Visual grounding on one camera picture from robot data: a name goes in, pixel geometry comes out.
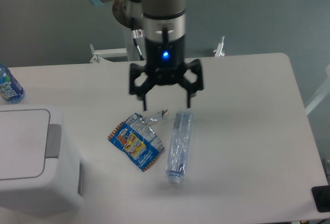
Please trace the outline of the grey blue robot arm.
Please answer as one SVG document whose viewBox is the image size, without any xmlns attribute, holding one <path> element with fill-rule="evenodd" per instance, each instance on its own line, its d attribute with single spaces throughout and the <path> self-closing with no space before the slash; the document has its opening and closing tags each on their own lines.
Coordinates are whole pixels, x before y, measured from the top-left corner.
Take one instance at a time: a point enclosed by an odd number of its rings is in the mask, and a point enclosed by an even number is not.
<svg viewBox="0 0 330 224">
<path fill-rule="evenodd" d="M 90 0 L 100 5 L 114 0 Z M 144 104 L 156 85 L 179 84 L 191 98 L 204 88 L 200 59 L 185 62 L 186 0 L 130 0 L 141 4 L 145 65 L 129 68 L 129 93 Z"/>
</svg>

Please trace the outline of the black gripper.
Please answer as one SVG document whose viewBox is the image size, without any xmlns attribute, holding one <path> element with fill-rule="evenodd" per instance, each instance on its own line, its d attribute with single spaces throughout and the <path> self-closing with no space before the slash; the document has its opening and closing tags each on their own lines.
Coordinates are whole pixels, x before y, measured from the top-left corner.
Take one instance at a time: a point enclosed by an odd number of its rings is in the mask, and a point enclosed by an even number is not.
<svg viewBox="0 0 330 224">
<path fill-rule="evenodd" d="M 204 89 L 203 70 L 200 59 L 189 63 L 184 62 L 185 36 L 170 41 L 167 44 L 145 39 L 146 65 L 131 63 L 129 66 L 129 94 L 136 95 L 147 110 L 146 95 L 155 85 L 179 84 L 187 92 L 187 108 L 191 108 L 191 98 L 197 91 Z M 196 80 L 190 82 L 184 74 L 190 71 L 196 75 Z M 146 74 L 146 79 L 140 85 L 135 81 Z"/>
</svg>

